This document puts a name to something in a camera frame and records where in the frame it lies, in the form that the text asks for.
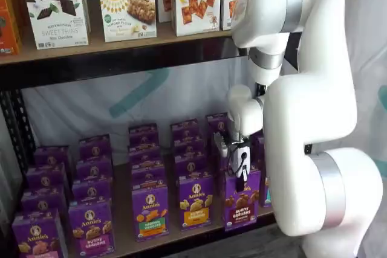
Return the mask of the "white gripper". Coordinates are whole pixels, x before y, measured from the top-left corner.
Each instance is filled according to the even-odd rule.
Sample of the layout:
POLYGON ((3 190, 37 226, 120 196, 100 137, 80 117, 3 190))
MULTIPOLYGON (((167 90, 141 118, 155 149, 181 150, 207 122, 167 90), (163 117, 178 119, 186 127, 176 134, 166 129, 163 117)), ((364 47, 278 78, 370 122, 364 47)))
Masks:
POLYGON ((246 191, 247 178, 250 174, 250 147, 237 147, 232 153, 232 171, 237 177, 236 191, 246 191))

